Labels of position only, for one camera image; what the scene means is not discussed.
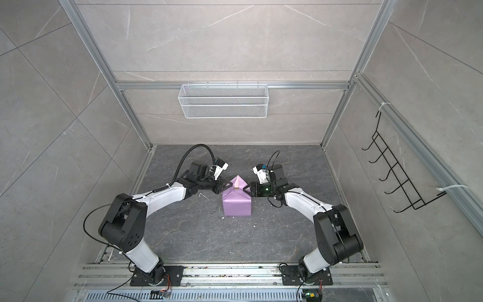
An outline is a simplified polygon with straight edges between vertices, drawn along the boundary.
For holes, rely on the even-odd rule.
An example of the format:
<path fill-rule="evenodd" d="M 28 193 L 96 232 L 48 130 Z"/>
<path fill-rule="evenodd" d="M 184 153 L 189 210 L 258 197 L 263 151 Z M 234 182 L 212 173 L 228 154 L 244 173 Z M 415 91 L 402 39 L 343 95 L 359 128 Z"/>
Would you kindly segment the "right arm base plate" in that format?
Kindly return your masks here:
<path fill-rule="evenodd" d="M 278 265 L 279 272 L 282 276 L 284 286 L 299 286 L 302 283 L 307 285 L 333 285 L 332 274 L 328 268 L 318 273 L 309 273 L 302 265 L 288 265 L 282 263 Z"/>

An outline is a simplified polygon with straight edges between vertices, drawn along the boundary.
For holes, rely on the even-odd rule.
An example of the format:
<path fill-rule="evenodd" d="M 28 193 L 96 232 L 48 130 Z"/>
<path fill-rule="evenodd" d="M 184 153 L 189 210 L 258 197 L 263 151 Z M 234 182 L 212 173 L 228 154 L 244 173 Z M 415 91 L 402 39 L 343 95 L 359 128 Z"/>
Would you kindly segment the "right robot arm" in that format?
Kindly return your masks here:
<path fill-rule="evenodd" d="M 300 186 L 290 183 L 283 167 L 258 164 L 253 168 L 258 180 L 244 187 L 253 197 L 274 198 L 282 206 L 297 210 L 314 225 L 316 248 L 299 259 L 298 274 L 305 283 L 314 283 L 329 267 L 349 260 L 364 249 L 364 243 L 349 209 L 317 200 Z"/>

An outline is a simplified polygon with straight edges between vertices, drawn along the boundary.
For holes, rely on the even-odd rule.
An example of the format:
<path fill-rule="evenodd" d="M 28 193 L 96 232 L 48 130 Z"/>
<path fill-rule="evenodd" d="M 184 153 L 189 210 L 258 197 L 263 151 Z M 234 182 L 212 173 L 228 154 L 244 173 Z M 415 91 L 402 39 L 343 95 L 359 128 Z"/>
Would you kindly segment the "pink wrapping paper sheet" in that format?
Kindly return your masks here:
<path fill-rule="evenodd" d="M 250 216 L 252 214 L 252 197 L 244 191 L 247 183 L 236 176 L 231 186 L 222 192 L 223 211 L 225 216 Z"/>

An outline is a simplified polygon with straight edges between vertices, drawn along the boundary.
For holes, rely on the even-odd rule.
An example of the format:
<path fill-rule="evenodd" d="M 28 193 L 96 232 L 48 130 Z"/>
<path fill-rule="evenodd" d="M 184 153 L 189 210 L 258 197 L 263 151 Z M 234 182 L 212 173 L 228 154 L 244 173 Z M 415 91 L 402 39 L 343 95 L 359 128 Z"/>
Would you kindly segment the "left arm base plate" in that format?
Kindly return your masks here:
<path fill-rule="evenodd" d="M 163 266 L 155 268 L 151 273 L 145 273 L 135 268 L 130 286 L 167 286 L 170 281 L 171 286 L 180 286 L 184 266 Z"/>

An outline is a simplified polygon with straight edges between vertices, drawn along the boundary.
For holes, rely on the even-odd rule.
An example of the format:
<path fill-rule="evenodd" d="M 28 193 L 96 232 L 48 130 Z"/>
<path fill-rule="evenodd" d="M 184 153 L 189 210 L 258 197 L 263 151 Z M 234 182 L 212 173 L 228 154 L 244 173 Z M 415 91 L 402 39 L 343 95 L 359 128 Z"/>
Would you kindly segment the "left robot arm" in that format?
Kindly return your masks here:
<path fill-rule="evenodd" d="M 199 190 L 218 194 L 231 187 L 231 182 L 221 177 L 227 168 L 228 163 L 219 158 L 211 167 L 193 162 L 190 169 L 172 184 L 140 195 L 116 196 L 99 226 L 98 234 L 134 264 L 137 276 L 152 286 L 161 284 L 166 270 L 163 261 L 144 240 L 147 218 L 166 206 L 188 199 Z"/>

